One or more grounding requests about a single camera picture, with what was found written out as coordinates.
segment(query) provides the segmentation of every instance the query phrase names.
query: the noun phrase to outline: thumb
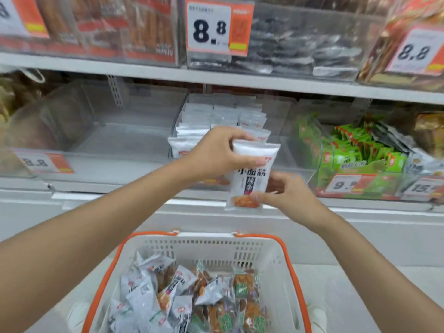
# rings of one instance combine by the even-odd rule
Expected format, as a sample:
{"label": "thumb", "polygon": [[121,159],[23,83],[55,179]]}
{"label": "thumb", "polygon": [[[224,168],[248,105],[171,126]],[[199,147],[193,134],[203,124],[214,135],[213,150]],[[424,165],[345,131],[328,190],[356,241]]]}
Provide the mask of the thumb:
{"label": "thumb", "polygon": [[238,168],[256,168],[267,164],[265,157],[233,154],[233,163]]}
{"label": "thumb", "polygon": [[278,199],[279,199],[278,194],[264,193],[264,192],[252,192],[250,194],[250,197],[259,203],[265,203],[269,206],[277,208],[277,203],[278,203]]}

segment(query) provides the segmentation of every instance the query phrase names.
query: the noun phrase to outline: person's left hand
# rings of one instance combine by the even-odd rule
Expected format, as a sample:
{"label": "person's left hand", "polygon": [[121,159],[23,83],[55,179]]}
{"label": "person's left hand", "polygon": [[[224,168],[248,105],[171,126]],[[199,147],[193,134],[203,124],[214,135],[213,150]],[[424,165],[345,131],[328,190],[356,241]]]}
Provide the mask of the person's left hand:
{"label": "person's left hand", "polygon": [[238,155],[232,151],[233,139],[254,141],[254,137],[236,127],[212,128],[187,155],[181,158],[197,181],[216,178],[233,170],[265,166],[265,157]]}

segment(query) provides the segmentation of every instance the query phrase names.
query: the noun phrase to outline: store shelf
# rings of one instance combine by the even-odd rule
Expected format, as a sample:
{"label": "store shelf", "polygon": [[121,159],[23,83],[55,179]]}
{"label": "store shelf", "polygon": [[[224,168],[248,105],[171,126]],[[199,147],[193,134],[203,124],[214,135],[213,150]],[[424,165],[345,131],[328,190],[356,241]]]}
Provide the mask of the store shelf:
{"label": "store shelf", "polygon": [[6,53],[0,53],[0,62],[2,64],[18,67],[82,72],[89,74],[111,74],[114,76],[124,77],[152,78],[227,86],[247,86],[250,88],[275,89],[322,95],[342,95],[359,98],[444,104],[444,94],[442,93],[390,89],[341,82],[197,71],[189,70],[185,67],[176,69],[159,66],[92,61],[85,59],[67,59],[59,57]]}

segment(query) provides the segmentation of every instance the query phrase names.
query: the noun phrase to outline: forearm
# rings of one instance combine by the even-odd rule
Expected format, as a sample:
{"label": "forearm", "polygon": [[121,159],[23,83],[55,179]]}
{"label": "forearm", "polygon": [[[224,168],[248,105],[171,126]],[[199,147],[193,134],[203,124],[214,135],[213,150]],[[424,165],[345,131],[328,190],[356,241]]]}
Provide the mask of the forearm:
{"label": "forearm", "polygon": [[444,332],[444,310],[351,224],[329,212],[319,232],[382,333]]}
{"label": "forearm", "polygon": [[182,160],[0,243],[0,330],[23,332],[168,199],[185,189]]}

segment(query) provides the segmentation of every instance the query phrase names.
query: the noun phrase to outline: person's right hand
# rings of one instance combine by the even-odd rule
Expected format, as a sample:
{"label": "person's right hand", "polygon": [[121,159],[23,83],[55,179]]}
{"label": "person's right hand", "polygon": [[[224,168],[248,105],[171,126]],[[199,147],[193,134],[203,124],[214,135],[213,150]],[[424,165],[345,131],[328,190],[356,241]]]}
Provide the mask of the person's right hand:
{"label": "person's right hand", "polygon": [[313,194],[304,180],[293,173],[271,172],[267,193],[253,192],[253,199],[278,208],[289,219],[318,233],[331,211]]}

